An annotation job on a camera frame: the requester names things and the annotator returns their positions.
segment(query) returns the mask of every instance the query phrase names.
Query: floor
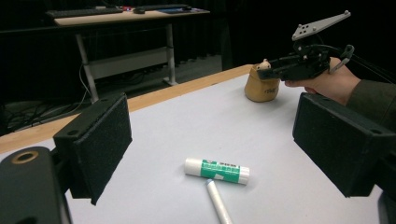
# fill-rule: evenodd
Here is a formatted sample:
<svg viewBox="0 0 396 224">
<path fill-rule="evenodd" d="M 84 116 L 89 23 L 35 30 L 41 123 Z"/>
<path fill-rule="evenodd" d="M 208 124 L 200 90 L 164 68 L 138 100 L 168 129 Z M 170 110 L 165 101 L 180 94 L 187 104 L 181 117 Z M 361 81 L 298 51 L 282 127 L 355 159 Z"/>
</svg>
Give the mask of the floor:
<svg viewBox="0 0 396 224">
<path fill-rule="evenodd" d="M 207 55 L 204 58 L 188 60 L 178 64 L 176 66 L 176 82 L 184 83 L 221 71 L 221 56 Z M 101 78 L 95 80 L 95 83 L 99 98 L 115 92 L 125 92 L 128 98 L 132 98 L 151 91 L 168 88 L 169 84 L 163 81 L 165 77 L 168 77 L 166 65 Z M 81 96 L 81 100 L 78 102 L 68 104 L 54 102 L 7 104 L 3 115 L 0 113 L 0 136 L 80 113 L 90 105 L 91 98 L 87 92 L 84 96 Z"/>
</svg>

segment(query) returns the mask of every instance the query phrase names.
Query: dark sleeve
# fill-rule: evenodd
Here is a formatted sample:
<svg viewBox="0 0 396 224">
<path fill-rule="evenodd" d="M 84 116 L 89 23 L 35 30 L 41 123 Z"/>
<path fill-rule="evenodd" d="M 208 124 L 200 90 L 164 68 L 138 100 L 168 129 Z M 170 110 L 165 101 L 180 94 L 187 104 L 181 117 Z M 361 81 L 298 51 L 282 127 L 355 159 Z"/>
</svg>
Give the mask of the dark sleeve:
<svg viewBox="0 0 396 224">
<path fill-rule="evenodd" d="M 396 85 L 362 80 L 346 107 L 396 132 Z"/>
</svg>

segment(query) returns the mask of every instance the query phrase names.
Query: desk leg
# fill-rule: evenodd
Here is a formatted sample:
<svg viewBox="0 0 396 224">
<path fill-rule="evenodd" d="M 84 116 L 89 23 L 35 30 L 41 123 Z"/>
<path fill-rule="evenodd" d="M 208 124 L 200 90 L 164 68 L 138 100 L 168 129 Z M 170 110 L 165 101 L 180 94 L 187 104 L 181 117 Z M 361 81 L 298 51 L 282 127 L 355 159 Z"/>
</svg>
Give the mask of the desk leg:
<svg viewBox="0 0 396 224">
<path fill-rule="evenodd" d="M 82 65 L 84 65 L 85 75 L 87 76 L 88 84 L 90 86 L 90 92 L 91 92 L 91 97 L 92 97 L 91 102 L 95 103 L 97 100 L 99 100 L 99 96 L 98 96 L 98 92 L 96 90 L 95 81 L 91 74 L 91 69 L 90 69 L 90 64 L 88 62 L 87 53 L 85 51 L 84 43 L 82 41 L 81 35 L 76 35 L 76 39 L 77 39 L 77 43 L 78 43 L 79 53 L 81 54 Z"/>
<path fill-rule="evenodd" d="M 172 24 L 166 25 L 166 57 L 168 60 L 169 77 L 163 79 L 171 86 L 177 85 L 175 73 L 175 55 L 173 46 Z"/>
</svg>

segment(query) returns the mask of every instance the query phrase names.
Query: black foam pad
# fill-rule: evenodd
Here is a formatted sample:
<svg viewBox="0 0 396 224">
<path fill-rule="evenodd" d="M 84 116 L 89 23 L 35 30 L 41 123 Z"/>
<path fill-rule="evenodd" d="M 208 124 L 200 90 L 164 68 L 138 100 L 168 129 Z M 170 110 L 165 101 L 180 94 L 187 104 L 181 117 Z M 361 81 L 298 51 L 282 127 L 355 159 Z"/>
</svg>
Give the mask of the black foam pad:
<svg viewBox="0 0 396 224">
<path fill-rule="evenodd" d="M 318 94 L 302 93 L 293 127 L 297 145 L 346 196 L 368 196 L 379 158 L 396 134 Z"/>
<path fill-rule="evenodd" d="M 100 99 L 53 137 L 62 160 L 70 161 L 73 198 L 96 204 L 132 142 L 124 93 Z"/>
</svg>

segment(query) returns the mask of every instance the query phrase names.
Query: glue stick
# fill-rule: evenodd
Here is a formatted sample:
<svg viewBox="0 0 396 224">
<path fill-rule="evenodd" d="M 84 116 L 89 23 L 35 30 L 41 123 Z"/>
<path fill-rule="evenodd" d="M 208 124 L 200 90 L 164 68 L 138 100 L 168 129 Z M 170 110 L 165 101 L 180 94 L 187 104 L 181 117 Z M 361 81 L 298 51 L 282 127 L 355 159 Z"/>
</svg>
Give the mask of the glue stick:
<svg viewBox="0 0 396 224">
<path fill-rule="evenodd" d="M 226 162 L 187 158 L 184 173 L 246 185 L 249 168 Z"/>
</svg>

